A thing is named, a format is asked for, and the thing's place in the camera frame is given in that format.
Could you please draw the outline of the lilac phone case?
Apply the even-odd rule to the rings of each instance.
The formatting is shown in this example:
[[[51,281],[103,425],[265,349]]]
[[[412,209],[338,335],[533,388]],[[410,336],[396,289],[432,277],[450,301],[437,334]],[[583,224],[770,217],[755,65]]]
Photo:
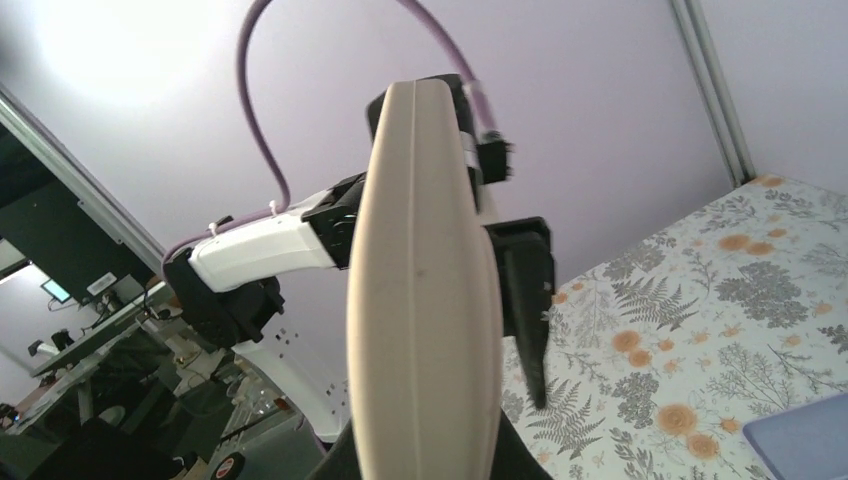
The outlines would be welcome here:
[[[751,421],[742,433],[778,480],[847,477],[845,393]]]

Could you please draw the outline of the floral patterned table mat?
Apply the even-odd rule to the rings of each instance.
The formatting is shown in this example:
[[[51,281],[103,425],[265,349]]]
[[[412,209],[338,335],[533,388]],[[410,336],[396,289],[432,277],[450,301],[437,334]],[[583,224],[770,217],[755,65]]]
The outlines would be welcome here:
[[[760,177],[565,283],[548,403],[502,406],[556,479],[765,479],[746,423],[847,388],[847,198]]]

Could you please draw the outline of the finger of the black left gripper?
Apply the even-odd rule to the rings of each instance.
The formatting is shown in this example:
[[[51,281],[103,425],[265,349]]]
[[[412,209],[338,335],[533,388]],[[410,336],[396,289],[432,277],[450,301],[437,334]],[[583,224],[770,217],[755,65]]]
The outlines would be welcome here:
[[[515,339],[529,397],[537,409],[547,405],[545,355],[550,335],[556,265],[551,232],[541,217],[485,227],[497,263],[503,335]]]

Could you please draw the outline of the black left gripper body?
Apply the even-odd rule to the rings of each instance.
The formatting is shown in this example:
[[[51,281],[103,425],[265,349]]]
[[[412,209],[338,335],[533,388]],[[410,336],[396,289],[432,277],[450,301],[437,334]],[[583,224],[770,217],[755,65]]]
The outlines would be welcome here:
[[[341,180],[320,198],[315,207],[301,216],[340,270],[349,267],[365,180],[365,172]]]

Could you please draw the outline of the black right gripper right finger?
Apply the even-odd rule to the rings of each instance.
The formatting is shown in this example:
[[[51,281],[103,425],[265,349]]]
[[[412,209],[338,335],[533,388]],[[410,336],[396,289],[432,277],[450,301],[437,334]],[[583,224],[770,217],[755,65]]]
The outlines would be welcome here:
[[[493,480],[552,480],[528,450],[504,411],[501,411],[493,456]]]

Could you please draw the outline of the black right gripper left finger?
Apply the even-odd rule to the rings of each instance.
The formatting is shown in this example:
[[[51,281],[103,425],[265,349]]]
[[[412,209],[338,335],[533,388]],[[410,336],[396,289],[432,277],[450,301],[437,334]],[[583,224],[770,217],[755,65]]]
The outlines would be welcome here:
[[[353,422],[349,421],[308,480],[361,480]]]

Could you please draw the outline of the beige phone case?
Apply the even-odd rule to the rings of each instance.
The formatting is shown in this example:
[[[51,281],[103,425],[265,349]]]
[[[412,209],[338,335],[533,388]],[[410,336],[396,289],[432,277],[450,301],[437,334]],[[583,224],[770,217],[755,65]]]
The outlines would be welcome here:
[[[485,479],[502,317],[448,85],[385,95],[347,293],[352,428],[366,479]]]

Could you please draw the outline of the aluminium corner frame post right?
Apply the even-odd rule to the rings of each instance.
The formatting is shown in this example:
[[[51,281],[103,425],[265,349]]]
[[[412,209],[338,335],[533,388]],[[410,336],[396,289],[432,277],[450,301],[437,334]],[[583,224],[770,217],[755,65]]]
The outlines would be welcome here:
[[[686,50],[723,162],[734,187],[757,176],[702,3],[668,2]]]

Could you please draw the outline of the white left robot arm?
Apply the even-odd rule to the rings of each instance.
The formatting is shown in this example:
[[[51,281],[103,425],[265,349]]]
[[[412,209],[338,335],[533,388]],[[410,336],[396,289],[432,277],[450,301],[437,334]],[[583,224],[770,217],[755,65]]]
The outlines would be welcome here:
[[[540,217],[497,221],[487,175],[477,168],[468,174],[494,249],[503,333],[515,340],[529,396],[543,408],[546,313],[555,280],[551,232]],[[364,175],[357,174],[287,209],[271,204],[244,220],[226,217],[170,254],[163,266],[184,319],[204,340],[245,357],[301,409],[326,445],[340,440],[349,421],[345,398],[336,395],[328,375],[312,371],[310,361],[265,353],[260,342],[266,324],[284,310],[281,274],[348,267],[364,184]]]

